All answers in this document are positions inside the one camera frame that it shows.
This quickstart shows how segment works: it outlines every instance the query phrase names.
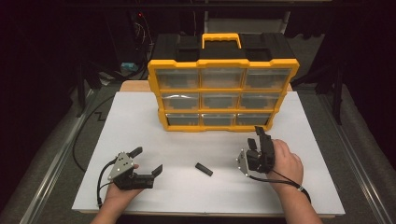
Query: yellow handle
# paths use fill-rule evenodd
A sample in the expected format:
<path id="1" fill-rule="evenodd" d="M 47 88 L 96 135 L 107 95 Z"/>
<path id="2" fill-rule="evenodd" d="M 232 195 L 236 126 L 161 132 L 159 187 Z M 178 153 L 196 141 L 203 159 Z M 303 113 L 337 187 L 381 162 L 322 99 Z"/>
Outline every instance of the yellow handle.
<path id="1" fill-rule="evenodd" d="M 205 41 L 236 41 L 238 48 L 241 49 L 241 41 L 238 34 L 203 34 L 202 35 L 202 49 L 205 48 Z"/>

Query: white table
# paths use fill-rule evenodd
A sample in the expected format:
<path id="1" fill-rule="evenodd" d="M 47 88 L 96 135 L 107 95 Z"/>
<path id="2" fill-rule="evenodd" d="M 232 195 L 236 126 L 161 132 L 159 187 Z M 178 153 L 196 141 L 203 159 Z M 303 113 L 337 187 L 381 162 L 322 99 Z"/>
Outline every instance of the white table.
<path id="1" fill-rule="evenodd" d="M 235 158 L 248 148 L 252 133 L 210 131 L 202 133 L 166 132 L 158 120 L 157 103 L 151 92 L 117 93 L 104 129 L 92 154 L 73 210 L 97 212 L 96 183 L 102 168 L 121 151 L 143 147 L 134 159 L 137 173 L 150 174 L 163 164 L 163 173 L 154 189 L 139 194 L 126 213 L 140 215 L 278 217 L 283 215 L 280 202 L 268 183 L 246 178 Z M 286 141 L 304 164 L 303 186 L 322 217 L 345 213 L 331 176 L 319 151 L 296 92 L 289 91 L 274 126 L 267 132 Z M 194 166 L 197 162 L 213 171 L 205 175 Z M 106 183 L 109 167 L 102 183 Z M 105 198 L 106 188 L 101 191 Z"/>

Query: gray carpet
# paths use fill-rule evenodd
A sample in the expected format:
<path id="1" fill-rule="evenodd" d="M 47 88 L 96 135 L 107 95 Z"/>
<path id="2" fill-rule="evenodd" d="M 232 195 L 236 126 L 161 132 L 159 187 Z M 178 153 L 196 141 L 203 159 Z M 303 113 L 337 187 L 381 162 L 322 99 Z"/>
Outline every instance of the gray carpet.
<path id="1" fill-rule="evenodd" d="M 290 45 L 297 59 L 301 63 L 298 76 L 304 75 L 318 49 L 321 38 L 303 40 L 300 36 L 290 39 Z M 109 96 L 120 88 L 120 84 L 103 87 L 94 99 L 92 108 L 101 104 Z M 302 85 L 295 88 L 301 98 L 305 114 L 318 141 L 321 153 L 329 168 L 330 174 L 338 189 L 339 196 L 346 209 L 346 215 L 332 219 L 323 219 L 325 223 L 380 223 L 378 222 L 370 201 L 362 191 L 361 182 L 356 177 L 353 164 L 349 162 L 345 149 L 345 140 L 340 138 L 339 132 L 334 127 L 329 110 L 323 102 L 332 99 L 329 93 L 327 99 L 315 94 L 312 85 Z M 102 112 L 102 118 L 106 117 L 111 106 L 110 99 L 101 105 L 96 111 Z M 46 143 L 37 152 L 28 172 L 21 181 L 19 187 L 12 195 L 6 209 L 0 216 L 0 223 L 20 223 L 27 207 L 32 201 L 45 173 L 49 169 L 53 158 L 62 147 L 64 139 L 69 135 L 72 124 L 76 120 L 77 106 L 74 105 L 69 113 L 52 132 Z M 350 145 L 353 146 L 365 172 L 373 182 L 381 202 L 389 212 L 396 211 L 396 174 L 376 144 L 373 136 L 368 131 L 364 120 L 354 106 L 353 100 L 343 89 L 342 103 L 343 130 Z M 98 114 L 92 114 L 87 120 L 76 143 L 76 158 L 82 167 L 89 164 L 91 154 L 95 148 L 97 139 L 104 126 L 104 122 L 98 120 Z M 83 178 L 76 166 L 72 154 L 67 158 L 56 184 L 48 197 L 36 223 L 89 223 L 94 215 L 81 214 L 71 210 L 76 197 L 78 186 Z M 267 218 L 208 218 L 208 217 L 128 217 L 133 223 L 282 223 L 279 219 Z"/>

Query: yellow organizer box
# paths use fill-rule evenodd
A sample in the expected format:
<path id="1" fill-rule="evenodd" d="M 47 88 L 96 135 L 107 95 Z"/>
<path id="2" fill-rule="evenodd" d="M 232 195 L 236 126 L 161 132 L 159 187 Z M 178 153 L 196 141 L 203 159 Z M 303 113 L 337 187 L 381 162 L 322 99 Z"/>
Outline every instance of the yellow organizer box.
<path id="1" fill-rule="evenodd" d="M 282 34 L 159 35 L 148 83 L 166 131 L 268 131 L 298 67 Z"/>

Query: black cable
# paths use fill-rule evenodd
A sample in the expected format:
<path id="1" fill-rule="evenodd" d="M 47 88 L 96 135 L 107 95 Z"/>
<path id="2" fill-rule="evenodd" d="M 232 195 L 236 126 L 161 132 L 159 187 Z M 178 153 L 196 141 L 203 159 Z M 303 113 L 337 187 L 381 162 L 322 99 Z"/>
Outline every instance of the black cable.
<path id="1" fill-rule="evenodd" d="M 305 194 L 306 198 L 308 199 L 308 201 L 311 203 L 311 197 L 309 197 L 308 191 L 306 191 L 305 188 L 303 188 L 303 186 L 297 184 L 296 182 L 290 180 L 289 178 L 281 175 L 282 177 L 288 179 L 288 180 L 274 180 L 274 179 L 261 179 L 255 176 L 250 175 L 249 178 L 250 179 L 254 179 L 254 180 L 258 180 L 261 182 L 268 182 L 268 183 L 277 183 L 277 184 L 288 184 L 288 185 L 292 185 L 295 188 L 297 188 L 297 190 L 299 190 L 300 192 L 302 192 L 303 194 Z"/>
<path id="2" fill-rule="evenodd" d="M 102 185 L 99 189 L 102 189 L 102 188 L 104 188 L 105 186 L 110 185 L 110 184 L 112 184 L 112 183 L 113 183 L 113 182 L 108 182 L 108 183 Z"/>
<path id="3" fill-rule="evenodd" d="M 101 197 L 100 197 L 100 189 L 101 189 L 103 186 L 102 186 L 102 187 L 100 186 L 100 182 L 102 182 L 103 173 L 105 172 L 105 170 L 107 169 L 107 167 L 109 167 L 110 165 L 116 163 L 116 160 L 117 160 L 117 158 L 114 159 L 113 161 L 110 161 L 108 164 L 106 164 L 106 166 L 103 167 L 102 171 L 101 171 L 100 174 L 99 174 L 98 185 L 97 185 L 97 188 L 96 188 L 96 200 L 97 200 L 97 202 L 98 202 L 99 208 L 102 207 L 102 199 L 101 199 Z"/>
<path id="4" fill-rule="evenodd" d="M 84 173 L 86 172 L 86 170 L 85 170 L 84 168 L 82 168 L 82 166 L 79 164 L 79 162 L 77 161 L 77 158 L 76 158 L 76 143 L 77 143 L 77 140 L 78 140 L 78 138 L 79 138 L 79 135 L 81 134 L 82 129 L 84 128 L 85 124 L 87 123 L 88 119 L 90 119 L 90 117 L 92 116 L 92 114 L 93 114 L 101 105 L 103 105 L 105 102 L 107 102 L 108 100 L 110 100 L 110 99 L 113 98 L 114 96 L 115 96 L 115 95 L 112 95 L 112 96 L 108 97 L 107 99 L 105 99 L 102 103 L 100 103 L 100 104 L 91 112 L 91 114 L 90 114 L 90 115 L 84 120 L 84 122 L 82 123 L 81 127 L 80 127 L 79 130 L 78 130 L 76 139 L 75 139 L 75 141 L 73 142 L 73 146 L 72 146 L 73 160 L 74 160 L 76 166 L 77 166 L 82 172 L 84 172 Z"/>

